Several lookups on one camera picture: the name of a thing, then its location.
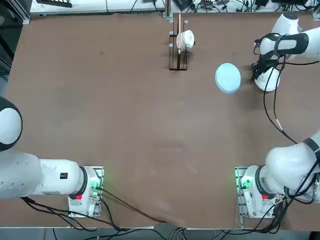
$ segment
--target small label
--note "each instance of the small label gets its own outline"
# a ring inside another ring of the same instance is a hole
[[[81,205],[81,201],[80,200],[69,200],[70,205],[72,206],[80,206]]]
[[[61,172],[60,173],[60,179],[67,179],[68,178],[68,173],[67,172]]]

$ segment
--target table surface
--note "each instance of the table surface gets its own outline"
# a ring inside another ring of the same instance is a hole
[[[24,120],[16,149],[104,166],[105,188],[169,223],[233,228],[235,166],[264,164],[270,149],[291,144],[268,121],[263,94],[250,82],[249,66],[257,60],[253,42],[271,31],[278,16],[186,15],[196,45],[181,72],[168,70],[172,26],[158,14],[32,20],[23,27],[7,89]],[[301,14],[300,26],[317,23],[310,13]],[[225,62],[241,72],[234,94],[216,86],[215,70]],[[297,141],[319,128],[318,75],[317,65],[288,65],[281,75],[277,115]],[[268,94],[270,111],[272,103]],[[68,208],[66,196],[34,199]],[[154,224],[109,203],[118,225]],[[20,199],[1,201],[0,212],[2,227],[66,226]],[[320,204],[295,203],[282,227],[320,230],[319,213]]]

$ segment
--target wire bundle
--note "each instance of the wire bundle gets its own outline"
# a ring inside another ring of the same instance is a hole
[[[171,231],[168,240],[187,240],[186,228],[178,227]]]
[[[227,4],[224,2],[224,0],[221,0],[222,1],[222,4],[223,4],[223,7],[222,9],[225,10],[226,12],[228,12],[228,9],[227,9]],[[256,12],[260,5],[256,5],[256,7],[253,9],[253,6],[254,4],[256,4],[256,1],[255,0],[230,0],[230,1],[236,1],[236,2],[239,2],[242,4],[241,8],[237,8],[236,9],[236,12],[249,12],[249,13],[252,13],[252,12]],[[190,4],[189,8],[186,10],[186,13],[197,13],[199,9],[205,9],[206,12],[208,12],[208,9],[206,8],[206,6],[201,6],[202,4],[202,1],[200,1],[196,6],[194,4],[195,0],[193,0],[193,2]],[[301,9],[299,8],[299,6],[296,4],[296,3],[285,3],[285,2],[281,2],[279,4],[279,7],[274,10],[274,12],[277,12],[280,8],[282,8],[282,12],[288,12],[288,11],[293,11],[294,10],[294,6],[295,8],[300,11],[300,12],[305,12],[305,11],[309,11],[311,9],[317,9],[319,6],[320,6],[320,3],[319,4],[316,4],[316,0],[313,0],[313,4],[311,6],[306,6],[306,4],[302,1],[301,2],[301,6],[304,7],[304,9]],[[215,5],[212,6],[214,9],[217,9],[219,13],[221,13],[221,11],[219,10],[219,8],[217,8]]]
[[[151,219],[153,221],[156,221],[156,222],[159,222],[159,223],[166,223],[163,220],[159,220],[159,219],[157,219],[155,217],[152,217],[152,216],[148,215],[147,213],[145,213],[145,212],[139,210],[138,208],[130,205],[129,203],[123,201],[119,197],[115,196],[114,194],[112,194],[111,192],[109,192],[109,191],[107,191],[105,189],[102,189],[101,187],[96,187],[96,189],[101,190],[101,191],[109,194],[110,196],[112,196],[116,200],[118,200],[121,203],[123,203],[126,207],[128,207],[128,208],[130,208],[130,209],[142,214],[143,216],[145,216],[145,217],[147,217],[147,218],[149,218],[149,219]],[[113,217],[112,217],[111,210],[110,210],[107,202],[103,198],[100,198],[100,201],[105,206],[105,208],[106,208],[106,210],[108,212],[110,222],[105,221],[105,220],[101,220],[101,219],[98,219],[98,218],[94,218],[94,217],[91,217],[91,216],[87,216],[87,215],[82,214],[80,212],[75,212],[75,211],[70,211],[70,210],[63,210],[63,209],[54,208],[54,207],[51,207],[51,206],[48,206],[48,205],[45,205],[45,204],[40,204],[40,203],[37,203],[35,200],[33,200],[33,199],[29,198],[29,197],[21,197],[21,199],[30,208],[36,210],[37,212],[47,213],[47,214],[50,214],[50,215],[58,216],[59,218],[61,218],[63,221],[68,223],[72,228],[74,228],[76,230],[87,231],[87,232],[95,232],[97,229],[88,229],[88,228],[84,227],[77,219],[75,219],[74,217],[70,217],[69,214],[81,215],[81,216],[84,216],[86,218],[92,219],[94,221],[108,224],[108,225],[112,226],[117,231],[116,234],[99,236],[100,238],[108,238],[108,240],[109,240],[111,238],[127,235],[127,234],[130,234],[130,233],[133,233],[133,232],[142,231],[142,230],[149,230],[149,231],[153,231],[153,232],[157,233],[163,240],[167,240],[164,236],[162,236],[158,231],[156,231],[154,229],[144,229],[144,228],[142,228],[142,229],[135,229],[135,230],[129,231],[130,229],[128,229],[128,228],[121,228],[121,227],[117,226],[116,223],[114,222]],[[69,220],[75,221],[78,224],[79,227],[76,227]],[[54,235],[55,239],[57,239],[54,228],[52,230],[53,230],[53,235]],[[86,240],[91,240],[91,239],[96,239],[96,238],[97,237],[95,236],[95,237],[87,238]]]

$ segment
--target cable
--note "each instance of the cable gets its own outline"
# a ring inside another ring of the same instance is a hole
[[[127,234],[131,234],[131,233],[134,233],[134,232],[138,232],[138,231],[153,231],[155,232],[159,237],[161,237],[163,240],[167,240],[162,234],[160,234],[158,231],[154,230],[154,229],[147,229],[147,228],[140,228],[140,229],[135,229],[135,230],[132,230],[132,231],[128,231],[128,232],[124,232],[122,234],[119,234],[118,232],[116,234],[112,234],[112,235],[101,235],[99,236],[99,238],[109,238],[109,237],[120,237],[120,236],[124,236],[124,235],[127,235]],[[97,240],[97,236],[92,236],[92,237],[88,237],[84,240]]]
[[[157,218],[155,218],[155,217],[153,217],[153,216],[150,216],[150,215],[146,214],[145,212],[143,212],[143,211],[141,211],[141,210],[137,209],[136,207],[134,207],[134,206],[130,205],[129,203],[127,203],[127,202],[123,201],[123,200],[122,200],[122,199],[120,199],[119,197],[117,197],[117,196],[113,195],[111,192],[109,192],[109,191],[107,191],[107,190],[105,190],[105,189],[103,189],[103,188],[101,188],[101,187],[96,187],[95,189],[97,189],[97,190],[101,190],[101,191],[103,191],[103,192],[105,192],[105,193],[109,194],[110,196],[112,196],[113,198],[117,199],[117,200],[118,200],[118,201],[120,201],[121,203],[123,203],[123,204],[127,205],[129,208],[131,208],[131,209],[135,210],[136,212],[140,213],[141,215],[143,215],[143,216],[145,216],[145,217],[147,217],[147,218],[149,218],[149,219],[151,219],[151,220],[153,220],[153,221],[155,221],[155,222],[158,222],[158,223],[167,223],[166,221],[159,220],[159,219],[157,219]]]
[[[155,0],[153,0],[153,5],[154,5],[155,10],[158,12],[158,8],[156,6],[156,1]]]
[[[110,239],[112,239],[112,238],[114,238],[114,237],[118,236],[118,234],[119,234],[119,233],[120,233],[120,232],[118,231],[115,235],[108,237],[108,238],[107,238],[107,240],[110,240]]]
[[[62,220],[64,220],[66,223],[68,223],[72,228],[74,228],[74,229],[76,229],[76,230],[79,230],[79,231],[85,230],[85,231],[87,231],[87,232],[95,232],[95,231],[97,230],[97,229],[87,229],[87,228],[85,228],[84,226],[82,226],[82,225],[80,224],[80,222],[78,222],[76,219],[74,219],[73,217],[70,217],[70,216],[68,216],[68,215],[64,215],[64,214],[62,214],[62,213],[54,212],[53,210],[51,210],[51,209],[49,209],[49,208],[46,208],[46,209],[49,210],[49,211],[42,210],[42,209],[39,209],[39,208],[37,208],[37,207],[35,207],[35,206],[32,206],[28,201],[25,201],[25,200],[24,200],[24,202],[25,202],[29,207],[31,207],[32,209],[34,209],[34,210],[36,210],[36,211],[38,211],[38,212],[47,213],[47,214],[51,214],[51,215],[56,215],[56,216],[60,217]],[[64,216],[65,218],[68,218],[68,219],[71,219],[71,220],[75,221],[81,228],[75,227],[72,223],[70,223],[68,220],[64,219],[62,216]]]
[[[132,5],[132,8],[131,8],[130,12],[132,12],[132,10],[134,9],[134,7],[135,7],[135,5],[136,5],[137,1],[138,1],[138,0],[135,0],[135,1],[134,1],[134,3],[133,3],[133,5]]]
[[[283,63],[281,65],[281,69],[279,70],[279,75],[276,79],[276,83],[275,83],[275,90],[274,90],[274,98],[273,98],[273,115],[274,115],[274,119],[275,121],[278,123],[278,126],[280,127],[280,129],[283,131],[283,128],[278,120],[277,114],[276,114],[276,97],[277,97],[277,89],[278,89],[278,84],[279,84],[279,79],[280,79],[280,75],[281,72],[283,71],[283,69],[285,68],[286,65],[286,55],[284,55],[283,57]]]
[[[220,9],[217,8],[216,6],[213,6],[214,9],[217,9],[219,13],[221,13]]]
[[[280,6],[275,10],[277,12],[282,7],[282,3],[280,3]]]
[[[103,199],[103,198],[100,198],[100,201],[103,203],[103,205],[105,206],[107,212],[108,212],[108,215],[109,215],[109,218],[110,218],[110,221],[111,221],[111,225],[112,227],[118,231],[118,232],[125,232],[125,231],[128,231],[128,229],[121,229],[119,226],[117,226],[113,220],[113,217],[112,217],[112,214],[111,214],[111,211],[110,211],[110,208],[107,204],[107,202]]]
[[[182,238],[182,240],[187,240],[187,237],[186,237],[186,228],[183,228],[183,227],[177,227],[175,229],[173,229],[169,235],[169,239],[168,240],[175,240],[175,237],[176,237],[176,240],[180,240]]]
[[[192,3],[189,5],[189,8],[186,10],[185,13],[188,13],[188,11],[189,11],[190,9],[192,9],[192,7],[195,7],[194,2],[195,2],[195,0],[192,1]]]
[[[55,229],[54,229],[54,228],[52,228],[52,232],[53,232],[54,239],[55,239],[55,240],[58,240],[58,238],[57,238],[57,236],[56,236],[56,232],[55,232]]]
[[[272,73],[273,73],[274,69],[275,69],[275,68],[273,67],[272,70],[271,70],[271,73],[270,73],[270,75],[269,75],[269,77],[268,77],[268,79],[267,79],[267,81],[266,81],[265,88],[264,88],[264,91],[263,91],[263,107],[264,107],[264,111],[265,111],[265,114],[266,114],[267,118],[268,118],[269,121],[272,123],[272,125],[273,125],[280,133],[282,133],[286,138],[288,138],[288,139],[289,139],[290,141],[292,141],[293,143],[297,144],[297,142],[296,142],[295,140],[293,140],[283,129],[280,129],[280,128],[271,120],[271,118],[270,118],[270,116],[269,116],[269,113],[268,113],[268,110],[267,110],[267,106],[266,106],[267,86],[268,86],[268,83],[269,83],[269,81],[270,81],[270,78],[271,78],[271,76],[272,76]]]
[[[302,191],[302,193],[299,194],[299,196],[302,196],[304,195],[308,190],[309,188],[314,184],[315,180],[317,178],[317,174],[314,175],[314,178],[312,179],[312,181],[309,183],[309,185],[305,188],[305,190]],[[289,193],[289,188],[285,188],[285,192],[284,192],[289,198],[293,198],[293,195],[290,195]],[[309,205],[309,204],[312,204],[314,201],[315,201],[315,193],[313,193],[312,195],[312,198],[310,201],[301,201],[299,199],[294,199],[295,201],[301,203],[301,204],[306,204],[306,205]]]
[[[110,222],[108,222],[108,221],[104,221],[104,220],[101,220],[101,219],[98,219],[98,218],[94,218],[92,216],[88,216],[88,215],[85,215],[85,214],[80,213],[80,212],[62,210],[62,209],[54,208],[54,207],[47,206],[47,205],[44,205],[44,204],[40,204],[40,203],[37,203],[35,200],[32,200],[29,197],[21,197],[21,199],[24,200],[26,203],[29,203],[29,204],[32,204],[32,205],[36,205],[38,207],[42,207],[42,208],[45,208],[45,209],[48,209],[48,210],[53,210],[53,211],[57,211],[57,212],[67,213],[67,214],[76,214],[76,215],[84,216],[84,217],[86,217],[88,219],[92,219],[92,220],[95,220],[97,222],[105,223],[105,224],[108,224],[108,225],[112,226],[112,224]]]
[[[312,62],[305,62],[305,63],[286,62],[285,64],[296,65],[296,66],[305,66],[305,65],[312,65],[312,64],[317,64],[317,63],[319,63],[319,61],[312,61]]]
[[[225,11],[228,12],[227,5],[225,4],[224,0],[221,0],[221,1],[223,3],[223,8],[222,9],[225,9]]]
[[[216,230],[213,230],[213,237],[211,238],[211,240],[215,240],[216,239]]]
[[[212,238],[211,240],[216,240],[218,237],[220,237],[221,236],[221,234],[223,234],[224,232],[223,231],[221,231],[215,238]]]
[[[250,0],[250,3],[251,3],[251,5],[250,5],[250,12],[252,13],[252,7],[253,7],[253,5],[255,4],[255,1],[253,0],[253,2],[252,2],[252,0]]]
[[[245,0],[243,0],[243,1],[240,1],[240,0],[235,0],[235,1],[237,1],[237,2],[239,2],[239,3],[241,3],[242,4],[242,7],[241,7],[241,12],[242,12],[242,10],[243,10],[243,7],[245,6],[246,7],[246,10],[245,11],[248,11],[249,12],[249,3],[248,3],[248,5],[246,4],[246,2],[245,2]]]
[[[194,9],[193,13],[197,13],[197,10],[199,8],[199,6],[201,5],[201,2],[199,2],[197,5],[196,5],[196,8]]]
[[[222,240],[226,235],[246,235],[246,234],[251,234],[251,233],[268,233],[268,231],[264,232],[264,229],[258,229],[259,225],[262,223],[262,221],[265,219],[266,215],[270,212],[271,209],[273,209],[275,206],[279,205],[279,204],[282,204],[285,200],[282,200],[282,201],[279,201],[275,204],[273,204],[266,212],[265,214],[263,215],[263,217],[260,219],[259,223],[255,226],[254,229],[241,229],[241,231],[246,231],[246,232],[242,232],[242,233],[231,233],[232,229],[229,230],[228,232],[225,232],[223,230],[221,230],[222,232],[225,233],[225,235],[220,239]]]
[[[313,0],[312,6],[306,6],[306,4],[303,1],[302,1],[302,5],[304,6],[305,10],[313,9],[313,8],[315,8],[316,0]]]

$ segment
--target black cable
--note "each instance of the black cable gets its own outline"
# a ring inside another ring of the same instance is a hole
[[[80,212],[63,210],[63,209],[54,208],[54,207],[51,207],[51,206],[48,206],[48,205],[40,204],[40,203],[37,203],[35,200],[32,200],[29,197],[21,197],[21,199],[23,199],[25,202],[28,202],[28,203],[30,203],[32,205],[36,205],[38,207],[42,207],[42,208],[45,208],[45,209],[48,209],[48,210],[53,210],[53,211],[57,211],[57,212],[67,213],[67,214],[77,214],[77,215],[80,215],[80,216],[84,216],[84,217],[86,217],[88,219],[92,219],[92,220],[95,220],[97,222],[105,223],[105,224],[108,224],[108,225],[112,226],[112,224],[110,222],[108,222],[108,221],[104,221],[104,220],[101,220],[101,219],[98,219],[98,218],[94,218],[92,216],[88,216],[88,215],[85,215],[85,214],[80,213]]]
[[[109,215],[109,218],[110,218],[112,227],[113,227],[116,231],[118,231],[118,232],[125,232],[125,231],[127,231],[128,229],[126,229],[126,228],[125,228],[125,229],[121,229],[121,227],[119,227],[119,226],[117,226],[117,225],[115,224],[114,219],[113,219],[113,217],[112,217],[112,214],[111,214],[111,211],[110,211],[110,208],[109,208],[107,202],[106,202],[104,199],[102,199],[102,198],[100,198],[100,201],[103,203],[103,205],[105,206],[105,208],[106,208],[106,210],[107,210],[107,212],[108,212],[108,215]]]
[[[118,231],[115,235],[108,237],[107,240],[110,240],[110,239],[116,237],[119,233],[120,233],[120,232]]]
[[[277,97],[277,89],[278,89],[280,75],[281,75],[282,70],[285,68],[285,65],[286,65],[286,55],[284,55],[284,57],[283,57],[283,63],[281,65],[281,69],[279,70],[278,78],[276,79],[275,90],[274,90],[274,98],[273,98],[273,114],[274,114],[274,119],[278,123],[279,123],[279,121],[278,121],[278,117],[277,117],[277,114],[276,114],[276,97]]]
[[[283,199],[283,201],[282,201],[281,204],[280,204],[280,207],[279,207],[279,208],[280,208],[280,216],[282,215],[282,210],[283,210],[283,204],[284,204],[284,203],[285,203],[285,205],[288,204],[287,198]],[[275,222],[276,222],[276,216],[272,219],[271,225],[273,225]],[[277,232],[279,232],[280,224],[281,224],[281,223],[279,222],[276,231],[274,231],[274,232],[268,231],[268,233],[270,233],[270,234],[276,234]]]
[[[284,11],[287,12],[290,9],[290,7],[291,7],[291,4],[287,4]]]
[[[275,10],[277,12],[282,7],[282,3],[280,3],[280,6]]]
[[[314,11],[316,11],[319,6],[320,6],[320,3],[318,3],[318,4],[314,7]]]
[[[24,201],[30,208],[36,210],[37,212],[41,212],[41,213],[47,213],[47,214],[51,214],[51,215],[55,215],[55,216],[58,216],[60,217],[63,221],[65,221],[66,223],[68,223],[72,228],[76,229],[76,230],[79,230],[79,231],[82,231],[82,230],[85,230],[87,232],[95,232],[97,229],[87,229],[85,228],[84,226],[82,226],[80,224],[80,222],[78,222],[76,219],[74,219],[73,217],[70,217],[68,215],[64,215],[62,213],[57,213],[57,212],[54,212],[52,211],[51,209],[49,208],[46,208],[47,210],[49,211],[46,211],[46,210],[43,210],[43,209],[39,209],[35,206],[32,206],[29,202],[27,201]],[[75,221],[81,228],[77,228],[76,226],[74,226],[71,222],[69,222],[68,220],[64,219],[62,216],[64,216],[65,218],[68,218],[68,219],[71,219],[73,221]]]
[[[309,185],[301,192],[298,193],[298,195],[296,197],[299,197],[299,196],[302,196],[304,194],[307,193],[307,191],[312,187],[312,185],[314,184],[314,182],[316,181],[317,179],[317,175],[315,174],[313,179],[310,181]],[[294,195],[290,195],[289,193],[289,188],[285,187],[285,190],[284,190],[284,193],[289,197],[289,198],[293,198]]]
[[[253,2],[252,2],[252,0],[250,0],[250,3],[251,3],[250,12],[252,13],[252,7],[253,7],[253,5],[255,4],[255,0],[253,0]]]
[[[225,9],[225,11],[228,12],[227,5],[225,4],[224,0],[221,0],[221,2],[223,4],[223,8],[222,9]]]
[[[240,1],[240,0],[236,0],[237,2],[239,2],[239,3],[242,3],[242,7],[241,7],[241,11],[242,11],[242,9],[243,9],[243,7],[245,6],[246,7],[246,11],[248,11],[249,12],[249,4],[248,5],[246,5],[246,2],[245,2],[245,0],[243,0],[243,1]]]
[[[199,8],[199,6],[201,5],[201,2],[199,2],[197,5],[196,5],[196,8],[195,8],[195,10],[193,11],[194,13],[197,13],[197,11],[198,11],[198,8]]]
[[[186,10],[185,13],[188,13],[188,11],[190,10],[190,8],[191,8],[192,6],[194,6],[194,2],[195,2],[195,0],[192,1],[192,3],[189,5],[189,8]]]
[[[141,215],[143,215],[143,216],[145,216],[145,217],[147,217],[147,218],[149,218],[149,219],[151,219],[151,220],[153,220],[153,221],[155,221],[155,222],[158,222],[158,223],[166,223],[166,221],[159,220],[159,219],[157,219],[157,218],[155,218],[155,217],[153,217],[153,216],[150,216],[150,215],[146,214],[145,212],[137,209],[136,207],[130,205],[129,203],[123,201],[123,200],[120,199],[119,197],[113,195],[111,192],[109,192],[109,191],[107,191],[107,190],[105,190],[105,189],[103,189],[103,188],[101,188],[101,187],[96,187],[95,189],[101,190],[101,191],[109,194],[110,196],[112,196],[113,198],[117,199],[117,200],[120,201],[121,203],[127,205],[127,206],[130,207],[131,209],[135,210],[136,212],[140,213]]]
[[[205,8],[206,13],[208,13],[208,9],[207,9],[207,6],[206,6],[205,2],[204,2],[204,8]]]
[[[291,198],[290,202],[288,204],[285,205],[283,212],[281,213],[281,215],[279,216],[279,218],[277,219],[277,221],[275,221],[275,226],[277,226],[278,224],[280,224],[282,222],[282,220],[284,219],[284,216],[287,213],[287,210],[289,208],[289,206],[292,204],[292,202],[294,201],[295,197],[299,194],[301,188],[304,186],[304,184],[306,183],[307,179],[310,177],[310,175],[313,173],[313,170],[316,168],[316,166],[319,164],[319,159],[317,158],[317,160],[315,161],[315,163],[313,164],[312,168],[310,169],[310,171],[308,172],[308,174],[306,175],[306,177],[304,178],[304,180],[302,181],[301,185],[298,187],[298,189],[296,190],[293,198]],[[274,228],[274,225],[270,225],[268,227],[265,227],[264,229],[262,229],[262,231],[271,231]]]
[[[213,235],[212,239],[211,240],[215,240],[217,239],[221,234],[223,234],[224,232],[221,231],[217,236]]]
[[[220,9],[217,8],[216,6],[213,6],[214,9],[217,9],[219,13],[221,13]]]
[[[231,233],[231,231],[232,230],[230,230],[230,231],[228,231],[228,232],[225,232],[225,231],[223,231],[223,230],[221,230],[222,232],[224,232],[225,233],[225,235],[221,238],[221,239],[223,239],[226,235],[246,235],[246,234],[251,234],[251,233],[268,233],[268,231],[266,231],[266,232],[263,232],[263,229],[258,229],[258,227],[259,227],[259,225],[262,223],[262,221],[265,219],[265,217],[266,217],[266,215],[270,212],[270,210],[272,209],[272,208],[274,208],[276,206],[276,204],[273,204],[265,213],[264,213],[264,215],[262,216],[262,218],[260,219],[260,221],[258,222],[258,224],[255,226],[255,228],[253,228],[253,229],[241,229],[241,231],[246,231],[246,232],[241,232],[241,233]]]
[[[132,231],[124,232],[122,234],[116,233],[116,234],[112,234],[112,235],[101,235],[101,236],[99,236],[99,238],[120,237],[120,236],[124,236],[124,235],[131,234],[131,233],[134,233],[134,232],[138,232],[138,231],[152,231],[152,232],[155,232],[158,236],[160,236],[163,240],[167,240],[158,231],[156,231],[154,229],[147,229],[147,228],[135,229],[135,230],[132,230]],[[96,240],[96,239],[97,239],[97,236],[92,236],[92,237],[88,237],[88,238],[86,238],[84,240]]]
[[[294,6],[296,7],[296,9],[298,9],[300,12],[306,12],[306,11],[309,11],[310,9],[313,9],[313,8],[316,8],[315,7],[315,1],[313,1],[313,5],[312,6],[306,6],[305,4],[303,4],[303,7],[305,9],[300,9],[298,8],[298,6],[296,4],[294,4]]]
[[[313,9],[313,8],[315,8],[316,0],[313,0],[312,6],[306,6],[306,4],[304,3],[304,1],[302,0],[302,5],[304,6],[305,10]]]
[[[288,138],[290,141],[292,141],[293,143],[297,144],[297,142],[295,140],[293,140],[284,130],[281,130],[275,123],[274,121],[272,121],[272,119],[270,118],[269,116],[269,113],[268,113],[268,110],[267,110],[267,106],[266,106],[266,92],[267,92],[267,86],[268,86],[268,83],[270,81],[270,78],[271,78],[271,75],[274,71],[274,67],[272,68],[271,70],[271,73],[266,81],[266,84],[265,84],[265,88],[264,88],[264,91],[263,91],[263,107],[264,107],[264,111],[265,111],[265,114],[267,116],[267,118],[269,119],[269,121],[272,123],[272,125],[280,132],[282,133],[286,138]]]
[[[220,240],[224,239],[228,234],[230,234],[231,230],[229,230],[228,232],[225,232],[225,234],[222,236],[222,238],[220,238]]]
[[[296,65],[296,66],[305,66],[305,65],[312,65],[312,64],[317,64],[317,63],[319,63],[319,61],[312,61],[312,62],[306,62],[306,63],[286,62],[285,64]]]
[[[312,198],[310,201],[301,201],[301,200],[296,199],[296,198],[294,200],[299,202],[299,203],[301,203],[301,204],[306,204],[306,205],[312,204],[315,201],[314,198]]]
[[[58,239],[57,239],[56,232],[55,232],[55,229],[54,229],[54,228],[52,228],[52,232],[53,232],[54,239],[55,239],[55,240],[58,240]]]
[[[137,1],[138,1],[138,0],[135,0],[135,1],[134,1],[134,3],[133,3],[133,5],[132,5],[132,8],[131,8],[130,12],[132,12],[132,10],[134,9],[134,7],[135,7],[135,5],[136,5]]]
[[[153,1],[153,5],[154,5],[155,10],[158,12],[158,8],[156,6],[156,1],[155,0]]]

